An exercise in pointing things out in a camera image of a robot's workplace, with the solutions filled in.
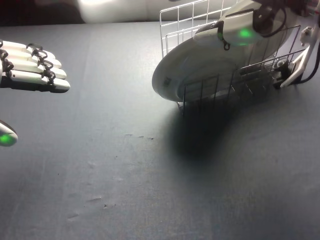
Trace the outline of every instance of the white plate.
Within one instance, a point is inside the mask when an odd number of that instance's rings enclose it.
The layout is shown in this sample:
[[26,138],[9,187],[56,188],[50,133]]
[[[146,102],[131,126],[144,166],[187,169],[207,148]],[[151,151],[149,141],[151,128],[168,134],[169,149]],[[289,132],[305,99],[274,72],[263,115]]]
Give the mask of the white plate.
[[[220,20],[234,12],[253,7],[256,9],[257,4],[251,0],[241,1],[228,10]],[[293,27],[296,22],[295,15],[290,10],[288,11],[286,28]],[[275,21],[274,28],[277,29],[281,23]],[[214,76],[219,74],[218,91],[228,88],[232,72],[248,64],[259,63],[271,56],[279,46],[287,41],[291,34],[291,30],[284,32],[277,33],[270,38],[264,38],[255,46],[253,44],[231,46],[228,51],[224,50],[222,41],[218,45],[201,46],[193,38],[190,38],[171,50],[158,64],[152,77],[153,89],[164,99],[175,102],[183,101],[186,84],[188,84],[186,102],[199,100],[201,95],[203,98],[213,95],[216,91]],[[205,81],[201,94],[202,80]]]

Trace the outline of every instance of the gray table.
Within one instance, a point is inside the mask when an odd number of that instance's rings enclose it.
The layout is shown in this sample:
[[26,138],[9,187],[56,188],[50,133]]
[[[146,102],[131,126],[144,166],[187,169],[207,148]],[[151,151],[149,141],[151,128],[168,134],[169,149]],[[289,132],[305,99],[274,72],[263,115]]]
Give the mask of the gray table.
[[1,38],[45,46],[71,90],[0,89],[0,118],[19,135],[0,149],[0,239],[320,238],[320,73],[204,127],[152,89],[159,23]]

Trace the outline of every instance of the gray tablecloth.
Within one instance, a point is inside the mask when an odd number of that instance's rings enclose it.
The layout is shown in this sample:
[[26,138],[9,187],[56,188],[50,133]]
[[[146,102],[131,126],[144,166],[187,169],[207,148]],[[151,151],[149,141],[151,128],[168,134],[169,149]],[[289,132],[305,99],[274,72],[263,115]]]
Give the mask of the gray tablecloth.
[[190,124],[152,89],[159,23],[0,32],[53,52],[71,84],[0,89],[19,136],[0,148],[0,239],[320,238],[319,74]]

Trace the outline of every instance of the wire dish rack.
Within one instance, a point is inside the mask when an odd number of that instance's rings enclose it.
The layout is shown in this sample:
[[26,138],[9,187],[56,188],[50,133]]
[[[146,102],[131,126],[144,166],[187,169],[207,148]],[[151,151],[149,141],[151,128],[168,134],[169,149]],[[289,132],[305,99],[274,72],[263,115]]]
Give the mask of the wire dish rack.
[[[176,7],[171,7],[160,11],[160,35],[161,35],[161,51],[164,58],[172,49],[181,44],[182,42],[192,38],[196,31],[208,24],[214,24],[218,19],[229,10],[238,0],[234,2],[228,1],[228,5],[222,0],[221,6],[217,9],[217,1],[212,0],[197,0],[194,2],[186,3]],[[176,21],[163,21],[165,14],[175,13],[177,16]],[[290,28],[283,29],[277,34],[282,34],[279,46],[272,56],[261,62],[251,62],[251,56],[254,52],[256,45],[253,45],[247,65],[230,73],[230,81],[226,85],[222,81],[223,76],[213,75],[205,79],[199,79],[196,82],[188,83],[184,86],[183,101],[177,102],[179,110],[185,116],[187,109],[197,109],[199,113],[204,110],[213,111],[216,104],[223,102],[229,106],[233,103],[243,103],[252,99],[253,97],[266,96],[271,85],[277,87],[277,80],[289,72],[281,72],[277,69],[279,65],[288,65],[290,71],[295,70],[295,59],[305,49],[297,40],[301,26],[296,25]],[[285,34],[290,34],[288,40],[281,46]],[[190,102],[190,96],[194,89],[201,89],[199,100]],[[210,90],[210,96],[204,91]]]

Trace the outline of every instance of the wire basket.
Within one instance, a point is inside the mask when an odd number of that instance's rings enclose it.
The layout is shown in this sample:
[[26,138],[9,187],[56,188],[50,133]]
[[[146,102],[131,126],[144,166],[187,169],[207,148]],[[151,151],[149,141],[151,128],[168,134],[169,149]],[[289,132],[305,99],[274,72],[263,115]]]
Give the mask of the wire basket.
[[[182,42],[192,38],[199,28],[216,23],[224,12],[232,7],[231,5],[225,6],[224,0],[222,0],[221,3],[219,9],[217,9],[217,7],[214,9],[211,7],[210,0],[197,0],[160,11],[162,57],[164,58],[172,49]],[[202,5],[202,12],[197,10],[198,5]],[[186,8],[190,8],[189,16],[186,14]],[[165,13],[170,13],[171,15],[172,13],[176,13],[177,20],[163,21]],[[288,32],[290,37],[286,43],[281,46],[284,39],[283,37]],[[185,84],[183,88],[183,102],[177,102],[182,115],[184,116],[186,114],[187,109],[196,108],[200,113],[207,109],[214,110],[217,102],[221,102],[220,100],[223,101],[223,104],[231,105],[231,103],[234,102],[247,101],[252,97],[265,96],[266,93],[268,93],[269,87],[277,82],[277,75],[279,73],[275,72],[275,63],[279,60],[287,60],[288,64],[291,64],[295,58],[305,50],[301,47],[299,41],[296,41],[300,32],[300,25],[283,29],[278,33],[282,34],[282,37],[277,50],[267,59],[263,56],[262,59],[265,60],[261,62],[251,62],[251,56],[256,47],[256,45],[254,45],[246,62],[247,65],[231,72],[227,85],[225,81],[223,84],[221,83],[222,81],[220,81],[220,79],[224,77],[221,75],[214,75],[206,79],[199,79],[192,83]],[[200,95],[197,96],[199,100],[192,102],[188,98],[192,96],[194,89],[201,89],[201,91]]]

